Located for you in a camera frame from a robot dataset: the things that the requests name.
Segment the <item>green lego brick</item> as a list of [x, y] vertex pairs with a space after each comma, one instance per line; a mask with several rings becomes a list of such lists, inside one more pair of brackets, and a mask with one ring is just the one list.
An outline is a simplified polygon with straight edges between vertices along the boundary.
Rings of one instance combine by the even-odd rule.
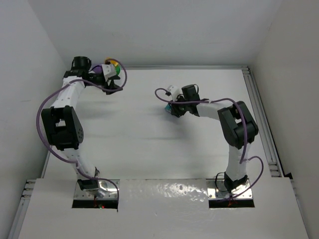
[[117, 65], [115, 67], [115, 70], [116, 70], [116, 75], [119, 75], [120, 74], [120, 71], [121, 71], [121, 66], [120, 65]]

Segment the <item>yellow curved lego brick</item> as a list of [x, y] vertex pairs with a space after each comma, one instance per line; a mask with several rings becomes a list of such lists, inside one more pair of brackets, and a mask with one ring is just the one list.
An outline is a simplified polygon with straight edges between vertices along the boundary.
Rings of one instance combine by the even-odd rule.
[[113, 64], [114, 66], [117, 66], [119, 63], [115, 60], [112, 60], [111, 58], [106, 58], [104, 61], [105, 64]]

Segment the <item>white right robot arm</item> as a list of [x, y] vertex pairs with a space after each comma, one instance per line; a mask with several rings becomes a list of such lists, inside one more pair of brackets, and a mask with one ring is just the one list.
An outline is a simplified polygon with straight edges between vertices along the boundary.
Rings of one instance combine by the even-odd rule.
[[244, 184], [247, 180], [247, 152], [259, 132], [246, 104], [243, 101], [224, 104], [221, 101], [210, 103], [207, 99], [201, 100], [195, 85], [187, 85], [181, 89], [171, 85], [167, 88], [166, 95], [172, 98], [166, 107], [171, 115], [179, 118], [189, 112], [197, 117], [220, 122], [229, 145], [228, 165], [224, 172], [225, 189], [230, 193]]

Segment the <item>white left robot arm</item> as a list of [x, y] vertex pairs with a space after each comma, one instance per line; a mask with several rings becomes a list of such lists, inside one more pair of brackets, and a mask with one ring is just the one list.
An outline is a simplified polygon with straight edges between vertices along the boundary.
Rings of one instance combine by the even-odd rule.
[[76, 114], [76, 106], [82, 91], [87, 86], [94, 86], [107, 95], [123, 90], [116, 84], [121, 79], [120, 72], [124, 66], [114, 58], [108, 58], [95, 71], [88, 57], [73, 58], [70, 70], [63, 75], [61, 89], [46, 98], [49, 101], [56, 97], [53, 104], [45, 108], [43, 102], [36, 116], [36, 126], [40, 139], [61, 161], [69, 163], [77, 175], [77, 183], [82, 191], [97, 195], [106, 192], [99, 178], [99, 170], [85, 159], [79, 150], [84, 140], [84, 130]]

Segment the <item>lavender curved lego piece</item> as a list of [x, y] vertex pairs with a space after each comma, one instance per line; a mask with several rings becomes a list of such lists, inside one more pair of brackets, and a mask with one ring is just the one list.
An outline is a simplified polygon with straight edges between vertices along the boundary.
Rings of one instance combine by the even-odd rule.
[[102, 73], [102, 65], [96, 65], [96, 66], [94, 66], [94, 67], [91, 69], [91, 71], [93, 71], [93, 72], [96, 73], [96, 74]]

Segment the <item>aluminium frame rail back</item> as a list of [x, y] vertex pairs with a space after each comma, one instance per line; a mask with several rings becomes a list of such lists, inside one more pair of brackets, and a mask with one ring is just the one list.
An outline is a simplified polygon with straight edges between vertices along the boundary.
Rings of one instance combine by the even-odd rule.
[[248, 66], [226, 66], [226, 65], [159, 65], [159, 66], [126, 66], [126, 70], [244, 70], [248, 71]]

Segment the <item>aluminium frame rail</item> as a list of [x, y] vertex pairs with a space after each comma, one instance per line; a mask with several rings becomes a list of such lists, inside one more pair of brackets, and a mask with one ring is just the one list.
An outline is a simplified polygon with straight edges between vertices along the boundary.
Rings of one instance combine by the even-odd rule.
[[244, 70], [248, 71], [248, 66], [226, 66], [226, 65], [159, 65], [159, 66], [126, 66], [126, 70]]
[[283, 169], [254, 76], [248, 67], [242, 69], [242, 74], [259, 128], [270, 174], [272, 177], [287, 177], [292, 180], [292, 174], [285, 173]]

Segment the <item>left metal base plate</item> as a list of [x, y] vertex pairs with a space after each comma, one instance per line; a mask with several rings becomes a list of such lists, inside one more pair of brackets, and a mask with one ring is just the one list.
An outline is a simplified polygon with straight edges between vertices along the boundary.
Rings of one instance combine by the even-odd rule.
[[98, 185], [84, 186], [83, 181], [76, 183], [74, 191], [74, 200], [81, 201], [115, 201], [118, 199], [118, 190], [111, 182], [105, 180], [98, 180]]

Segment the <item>aluminium frame rail right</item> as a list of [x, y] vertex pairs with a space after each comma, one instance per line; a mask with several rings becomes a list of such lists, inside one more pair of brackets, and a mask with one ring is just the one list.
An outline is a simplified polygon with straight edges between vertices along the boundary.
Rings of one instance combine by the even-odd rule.
[[259, 128], [270, 174], [272, 177], [287, 177], [292, 180], [292, 174], [285, 173], [283, 169], [254, 76], [248, 67], [242, 69], [242, 74]]

